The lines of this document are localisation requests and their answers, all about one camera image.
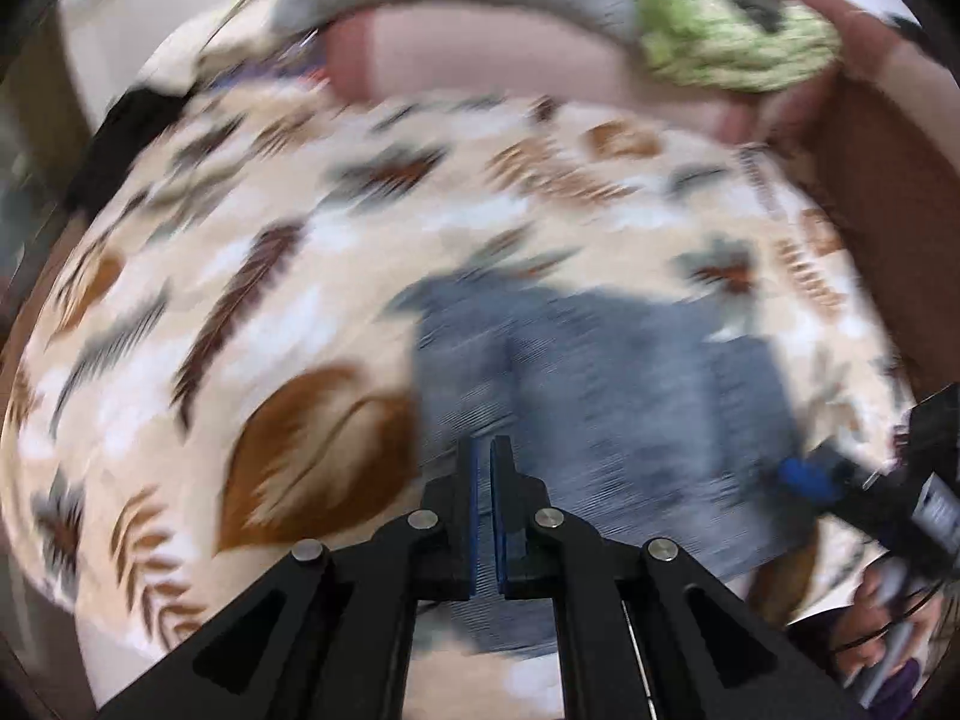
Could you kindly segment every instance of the metal screw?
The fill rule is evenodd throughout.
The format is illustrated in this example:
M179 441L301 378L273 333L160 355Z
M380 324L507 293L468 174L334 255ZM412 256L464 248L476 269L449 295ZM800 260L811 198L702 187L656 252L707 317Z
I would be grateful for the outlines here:
M674 557L677 557L680 550L669 538L655 538L654 541L651 541L649 546L647 546L647 552L650 553L650 557L654 560L670 562Z
M430 509L417 509L416 512L407 517L407 523L410 527L418 531L428 531L438 522L440 522L440 519L437 514L431 512Z
M323 543L315 538L301 538L294 544L290 554L294 556L294 560L297 562L311 562L311 560L317 560L320 555L323 555L323 549L325 549Z
M882 474L877 471L874 471L872 474L870 474L870 476L867 477L867 481L861 485L861 488L864 491L864 493L867 490L870 490L870 488L872 488L872 486L877 481L877 479L880 479L881 476Z
M563 512L548 507L534 514L534 519L541 528L559 528L563 525Z

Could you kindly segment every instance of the black fabric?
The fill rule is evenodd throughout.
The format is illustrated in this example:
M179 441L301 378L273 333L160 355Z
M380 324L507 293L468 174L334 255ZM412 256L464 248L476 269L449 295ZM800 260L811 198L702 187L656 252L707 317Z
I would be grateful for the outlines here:
M897 32L901 33L902 37L915 44L918 49L934 62L939 65L944 64L944 58L940 54L939 49L933 45L930 36L923 31L923 27L918 23L910 19L905 19L903 16L898 16L896 13L888 13L887 22L889 22Z
M179 119L192 94L173 97L136 88L117 100L70 182L64 199L67 208L93 220L123 185L136 156Z
M59 720L34 690L27 672L0 635L0 717L4 720Z
M786 637L790 643L837 682L841 682L841 677L830 654L830 634L845 611L846 608L822 611L813 617L795 622L786 629Z

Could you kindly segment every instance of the wire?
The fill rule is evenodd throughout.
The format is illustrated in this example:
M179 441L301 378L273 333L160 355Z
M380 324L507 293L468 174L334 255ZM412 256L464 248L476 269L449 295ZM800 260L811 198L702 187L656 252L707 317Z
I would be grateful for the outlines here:
M875 638L882 637L882 635L886 634L886 632L891 628L901 624L901 622L904 622L906 618L925 607L933 598L933 596L935 596L944 588L945 584L947 584L946 580L938 581L938 583L935 584L925 596L923 596L923 599L920 599L920 602L913 605L912 608L909 608L909 610L906 610L903 614L896 615L896 617L894 617L890 622L888 622L882 628L877 628L877 630L875 630L875 632L872 634L867 634L865 637L859 637L855 638L853 641L848 641L846 644L842 644L841 646L832 650L830 654L838 655L840 653L845 653L847 650L856 650L857 647L863 646L868 641L873 641Z

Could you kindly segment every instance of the gray blanket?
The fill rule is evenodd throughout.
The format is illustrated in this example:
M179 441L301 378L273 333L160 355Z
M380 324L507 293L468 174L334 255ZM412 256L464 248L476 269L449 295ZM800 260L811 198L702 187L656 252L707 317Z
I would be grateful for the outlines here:
M427 477L464 434L507 433L551 502L609 538L670 536L721 579L798 546L814 514L770 478L800 441L764 341L709 339L709 298L563 296L497 274L431 279L415 378ZM484 650L549 647L549 604L496 599L488 450L481 451L480 597L454 605Z

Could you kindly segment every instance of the floral blanket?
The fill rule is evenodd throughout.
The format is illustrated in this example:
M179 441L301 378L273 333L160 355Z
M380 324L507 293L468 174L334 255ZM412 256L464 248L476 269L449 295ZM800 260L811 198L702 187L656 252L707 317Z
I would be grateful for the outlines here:
M0 440L24 571L158 659L297 539L346 545L411 508L416 318L388 308L520 229L517 274L565 293L714 293L725 338L770 341L808 446L893 461L908 403L885 334L761 148L550 98L366 110L242 81L141 154L40 315ZM862 557L824 528L842 548L814 595ZM484 658L470 679L506 673ZM411 695L438 689L424 667Z

